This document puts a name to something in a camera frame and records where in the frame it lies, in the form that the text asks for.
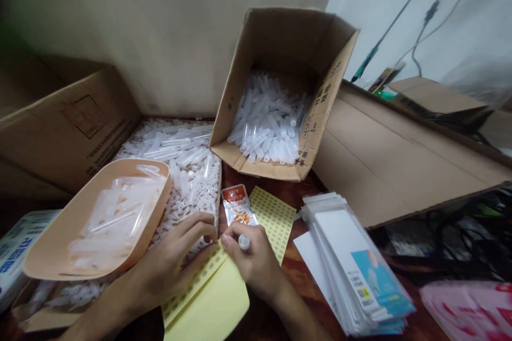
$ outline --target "yellow paper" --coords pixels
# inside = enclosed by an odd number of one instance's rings
[[[249,200],[281,264],[296,210],[259,187],[254,188]],[[224,340],[249,309],[247,289],[238,268],[220,249],[199,271],[198,276],[206,272],[201,281],[162,306],[165,341]],[[222,257],[210,268],[217,255]]]
[[[164,341],[221,341],[249,309],[249,296],[235,263],[228,258],[166,328]]]
[[[171,298],[166,304],[162,305],[162,317],[164,327],[168,327],[181,310],[194,298],[197,292],[208,282],[215,274],[217,269],[223,264],[228,255],[221,245],[212,253],[203,267],[194,275],[190,286],[177,296]]]
[[[253,189],[249,201],[251,211],[256,214],[258,223],[265,228],[270,245],[281,265],[297,210],[258,186]]]

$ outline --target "pink plastic bag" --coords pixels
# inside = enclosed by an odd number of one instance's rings
[[[440,281],[424,286],[420,294],[452,341],[512,341],[511,283]]]

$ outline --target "stack of packaging cards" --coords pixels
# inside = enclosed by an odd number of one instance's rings
[[[295,244],[344,332],[402,334],[415,311],[347,201],[336,193],[304,197],[309,232]]]

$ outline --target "right hand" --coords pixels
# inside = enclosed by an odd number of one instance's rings
[[[238,246],[238,236],[245,234],[251,241],[248,253]],[[232,223],[221,237],[226,253],[235,262],[249,287],[269,305],[273,305],[287,280],[268,241],[265,228]]]

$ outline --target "hand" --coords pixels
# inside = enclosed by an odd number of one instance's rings
[[[183,258],[201,236],[205,242],[217,241],[214,220],[213,215],[202,212],[187,217],[114,283],[119,283],[124,287],[124,294],[137,300],[135,310],[146,313],[187,288],[218,244],[202,249],[186,268],[180,270]]]
[[[245,233],[251,241],[249,252],[238,246],[238,236]],[[261,225],[249,226],[232,223],[221,237],[226,253],[233,259],[240,275],[249,287],[269,305],[273,305],[278,292],[287,283],[276,256]]]

